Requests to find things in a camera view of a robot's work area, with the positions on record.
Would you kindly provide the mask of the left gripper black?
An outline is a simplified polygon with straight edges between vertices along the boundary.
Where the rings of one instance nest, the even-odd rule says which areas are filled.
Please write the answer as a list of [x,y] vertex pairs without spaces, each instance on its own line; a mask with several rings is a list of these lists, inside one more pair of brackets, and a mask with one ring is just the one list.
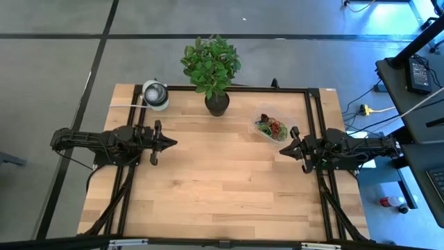
[[177,141],[173,140],[162,134],[162,140],[164,141],[162,149],[160,147],[160,133],[161,133],[161,122],[160,120],[155,120],[154,127],[150,126],[140,126],[141,143],[144,149],[151,149],[149,161],[152,165],[157,165],[158,159],[157,154],[161,150],[168,149],[169,147],[177,145]]

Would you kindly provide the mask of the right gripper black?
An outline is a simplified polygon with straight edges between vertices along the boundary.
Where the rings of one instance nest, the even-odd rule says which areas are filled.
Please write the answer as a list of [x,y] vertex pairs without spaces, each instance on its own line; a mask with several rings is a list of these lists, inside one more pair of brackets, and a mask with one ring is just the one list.
[[301,160],[302,171],[305,174],[325,169],[325,150],[321,147],[320,140],[313,135],[306,135],[300,139],[300,131],[297,126],[291,128],[291,137],[293,140],[290,145],[279,150],[281,155]]

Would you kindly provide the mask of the clear plastic bin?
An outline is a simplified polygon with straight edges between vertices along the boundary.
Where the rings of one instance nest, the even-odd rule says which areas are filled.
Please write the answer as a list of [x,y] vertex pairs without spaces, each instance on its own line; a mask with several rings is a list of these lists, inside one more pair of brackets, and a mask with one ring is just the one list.
[[[266,114],[269,117],[269,119],[275,118],[276,120],[278,120],[281,123],[281,125],[287,127],[288,133],[287,133],[287,139],[285,141],[283,141],[283,142],[277,141],[273,137],[269,137],[257,129],[255,122],[260,120],[261,114]],[[292,141],[292,138],[290,136],[290,130],[293,126],[297,126],[297,121],[293,117],[286,114],[285,112],[282,112],[281,110],[277,109],[276,107],[270,106],[267,104],[261,104],[255,110],[255,112],[250,117],[250,123],[249,123],[249,129],[252,132],[258,134],[259,136],[264,138],[266,141],[276,144],[276,145],[283,145],[283,144],[290,143],[290,141]]]

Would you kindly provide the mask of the white paper sheet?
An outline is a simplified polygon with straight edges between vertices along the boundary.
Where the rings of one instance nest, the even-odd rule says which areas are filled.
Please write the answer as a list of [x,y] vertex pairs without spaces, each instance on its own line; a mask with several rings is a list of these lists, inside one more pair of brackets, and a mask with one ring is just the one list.
[[[368,132],[358,132],[358,133],[354,133],[353,131],[346,131],[346,133],[348,135],[351,135],[354,138],[369,138],[369,133]],[[376,164],[374,160],[369,160],[368,162],[364,163],[360,169],[373,169],[376,168]]]

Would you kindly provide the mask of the potted green plant black pot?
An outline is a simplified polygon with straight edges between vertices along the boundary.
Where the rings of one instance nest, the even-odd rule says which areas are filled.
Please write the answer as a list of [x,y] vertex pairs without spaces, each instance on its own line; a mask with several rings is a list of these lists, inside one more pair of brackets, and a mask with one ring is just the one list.
[[241,69],[237,48],[219,34],[207,39],[198,37],[193,45],[187,45],[180,59],[183,73],[204,95],[204,104],[211,115],[224,115],[230,104],[225,89],[232,85],[235,74]]

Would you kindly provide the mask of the bottle with red label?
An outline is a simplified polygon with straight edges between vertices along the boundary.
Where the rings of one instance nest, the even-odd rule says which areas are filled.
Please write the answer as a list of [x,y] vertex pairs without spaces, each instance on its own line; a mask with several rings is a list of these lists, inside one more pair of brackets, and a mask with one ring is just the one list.
[[379,204],[386,208],[397,208],[399,213],[407,214],[410,208],[403,197],[383,197],[379,200]]

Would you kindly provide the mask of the black desk with adapter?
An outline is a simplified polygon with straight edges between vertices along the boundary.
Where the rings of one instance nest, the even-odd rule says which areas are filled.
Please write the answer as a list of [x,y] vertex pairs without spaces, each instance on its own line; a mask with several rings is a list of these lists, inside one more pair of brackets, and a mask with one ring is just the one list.
[[444,119],[444,57],[432,56],[430,66],[437,73],[440,86],[431,83],[431,99],[428,96],[407,91],[405,69],[393,69],[385,60],[376,62],[377,73],[382,79],[390,97],[401,114],[404,125],[410,131],[414,142],[432,144],[444,142],[444,122],[427,126],[428,122]]

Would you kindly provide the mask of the black desk with keyboard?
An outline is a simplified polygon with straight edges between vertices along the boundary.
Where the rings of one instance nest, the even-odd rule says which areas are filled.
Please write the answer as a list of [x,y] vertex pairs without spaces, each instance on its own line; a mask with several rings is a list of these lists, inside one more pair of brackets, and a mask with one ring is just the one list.
[[444,143],[406,144],[402,147],[409,168],[424,196],[436,223],[444,228],[444,203],[439,199],[426,171],[444,167]]

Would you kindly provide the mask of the black power adapter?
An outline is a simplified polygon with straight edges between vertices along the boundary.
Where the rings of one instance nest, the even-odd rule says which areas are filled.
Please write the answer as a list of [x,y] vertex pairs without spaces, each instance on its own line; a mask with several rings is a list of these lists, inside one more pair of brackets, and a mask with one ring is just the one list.
[[410,58],[405,67],[407,91],[427,95],[432,92],[428,67],[420,58]]

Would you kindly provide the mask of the black keyboard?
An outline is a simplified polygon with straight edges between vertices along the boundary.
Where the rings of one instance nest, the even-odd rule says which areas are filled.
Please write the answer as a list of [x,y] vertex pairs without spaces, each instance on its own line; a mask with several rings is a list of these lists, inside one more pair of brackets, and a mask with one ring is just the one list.
[[435,193],[439,199],[444,203],[444,167],[436,167],[426,171]]

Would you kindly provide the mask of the black crossbar silver brackets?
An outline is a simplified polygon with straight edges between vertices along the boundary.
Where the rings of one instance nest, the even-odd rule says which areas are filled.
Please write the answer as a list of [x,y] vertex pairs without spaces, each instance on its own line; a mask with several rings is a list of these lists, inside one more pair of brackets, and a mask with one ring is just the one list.
[[431,250],[393,244],[379,244],[373,241],[330,240],[270,241],[270,240],[203,240],[156,237],[123,237],[121,235],[78,235],[43,240],[0,242],[0,250],[92,250],[101,247],[127,247],[139,245],[185,245],[232,249],[235,247],[273,247],[296,250]]

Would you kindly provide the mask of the dark chair leg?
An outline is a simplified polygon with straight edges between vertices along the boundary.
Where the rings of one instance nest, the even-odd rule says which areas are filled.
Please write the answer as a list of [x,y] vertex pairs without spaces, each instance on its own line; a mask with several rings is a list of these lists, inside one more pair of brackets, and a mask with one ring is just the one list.
[[2,164],[6,164],[6,163],[11,163],[11,164],[14,164],[17,166],[25,166],[26,160],[18,158],[16,156],[12,156],[12,155],[4,153],[4,152],[0,152],[0,166],[2,166]]

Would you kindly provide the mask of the black slanted pole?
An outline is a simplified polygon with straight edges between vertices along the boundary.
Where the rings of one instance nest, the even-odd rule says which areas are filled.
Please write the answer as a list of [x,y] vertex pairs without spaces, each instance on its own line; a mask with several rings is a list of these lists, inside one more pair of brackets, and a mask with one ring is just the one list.
[[414,54],[419,52],[442,31],[444,31],[444,15],[441,15],[436,21],[432,22],[417,38],[399,52],[398,55],[394,58],[385,58],[385,61],[393,69],[403,68]]

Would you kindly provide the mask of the black aluminium table frame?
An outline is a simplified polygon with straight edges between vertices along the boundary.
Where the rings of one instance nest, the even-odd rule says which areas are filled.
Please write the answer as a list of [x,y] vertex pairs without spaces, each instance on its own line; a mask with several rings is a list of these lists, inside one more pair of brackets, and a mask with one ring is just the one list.
[[321,124],[343,128],[333,89],[233,87],[221,117],[211,116],[204,96],[190,85],[174,86],[169,107],[131,110],[137,85],[114,87],[105,128],[144,115],[162,122],[178,143],[157,165],[142,156],[128,202],[120,203],[109,232],[134,238],[324,242],[328,236],[315,174],[279,153],[280,146],[249,129],[261,104],[297,121],[302,135]]

